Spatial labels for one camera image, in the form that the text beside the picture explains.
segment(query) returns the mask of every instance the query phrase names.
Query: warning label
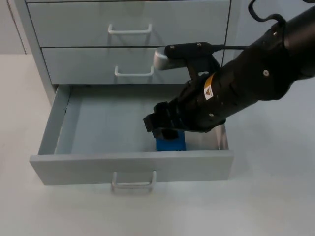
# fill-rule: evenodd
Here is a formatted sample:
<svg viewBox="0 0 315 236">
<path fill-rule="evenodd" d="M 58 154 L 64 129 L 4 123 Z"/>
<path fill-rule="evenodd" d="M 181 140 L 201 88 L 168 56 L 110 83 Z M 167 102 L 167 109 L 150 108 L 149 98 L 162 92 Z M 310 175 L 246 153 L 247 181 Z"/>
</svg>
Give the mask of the warning label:
<svg viewBox="0 0 315 236">
<path fill-rule="evenodd" d="M 212 82 L 213 75 L 211 75 L 206 80 L 205 85 L 204 85 L 204 94 L 205 94 L 206 100 L 209 100 L 210 98 L 213 97 L 212 88 L 211 88 L 211 82 Z"/>
</svg>

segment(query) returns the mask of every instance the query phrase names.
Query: white table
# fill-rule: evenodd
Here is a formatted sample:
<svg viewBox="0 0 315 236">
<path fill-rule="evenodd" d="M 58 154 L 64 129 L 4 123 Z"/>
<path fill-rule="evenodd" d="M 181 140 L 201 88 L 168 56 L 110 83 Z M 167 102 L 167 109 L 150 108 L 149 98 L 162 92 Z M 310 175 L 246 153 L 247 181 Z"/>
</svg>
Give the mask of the white table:
<svg viewBox="0 0 315 236">
<path fill-rule="evenodd" d="M 0 56 L 0 235 L 311 236 L 315 234 L 315 80 L 226 123 L 229 181 L 44 186 L 29 164 L 50 111 L 32 56 Z"/>
</svg>

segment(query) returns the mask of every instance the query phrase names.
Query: light gray cabinet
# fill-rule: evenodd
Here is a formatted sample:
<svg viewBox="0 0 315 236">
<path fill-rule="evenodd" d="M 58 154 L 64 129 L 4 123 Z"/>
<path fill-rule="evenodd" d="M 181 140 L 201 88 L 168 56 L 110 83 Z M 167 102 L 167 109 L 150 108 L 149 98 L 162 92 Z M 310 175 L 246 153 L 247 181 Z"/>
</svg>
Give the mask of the light gray cabinet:
<svg viewBox="0 0 315 236">
<path fill-rule="evenodd" d="M 44 184 L 228 179 L 224 126 L 186 132 L 187 151 L 156 152 L 143 118 L 189 79 L 186 68 L 155 70 L 156 47 L 224 44 L 231 1 L 15 2 L 51 101 L 57 89 L 31 157 Z M 222 63 L 223 52 L 215 57 Z"/>
</svg>

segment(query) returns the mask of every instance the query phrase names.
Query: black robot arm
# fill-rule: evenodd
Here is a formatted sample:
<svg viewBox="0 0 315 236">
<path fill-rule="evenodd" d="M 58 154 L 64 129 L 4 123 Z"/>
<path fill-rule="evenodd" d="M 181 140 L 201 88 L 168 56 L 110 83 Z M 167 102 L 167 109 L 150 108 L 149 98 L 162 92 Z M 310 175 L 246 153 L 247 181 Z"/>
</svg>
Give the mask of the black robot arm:
<svg viewBox="0 0 315 236">
<path fill-rule="evenodd" d="M 222 49 L 229 48 L 192 43 L 156 52 L 168 60 L 160 69 L 186 66 L 191 80 L 178 97 L 158 103 L 144 118 L 148 132 L 163 139 L 177 138 L 176 130 L 208 132 L 259 100 L 282 98 L 294 81 L 315 76 L 315 6 L 288 22 L 279 20 L 220 67 L 212 53 Z"/>
</svg>

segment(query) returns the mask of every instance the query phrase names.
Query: drawer bottom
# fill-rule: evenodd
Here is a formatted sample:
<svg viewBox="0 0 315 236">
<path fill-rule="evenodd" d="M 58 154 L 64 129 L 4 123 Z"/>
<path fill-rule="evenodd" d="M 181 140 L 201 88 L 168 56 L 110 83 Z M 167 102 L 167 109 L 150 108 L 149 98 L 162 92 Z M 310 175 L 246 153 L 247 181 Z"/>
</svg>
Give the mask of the drawer bottom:
<svg viewBox="0 0 315 236">
<path fill-rule="evenodd" d="M 187 151 L 156 152 L 143 118 L 182 85 L 60 86 L 39 155 L 31 164 L 45 184 L 227 179 L 233 161 L 224 126 L 186 132 Z"/>
</svg>

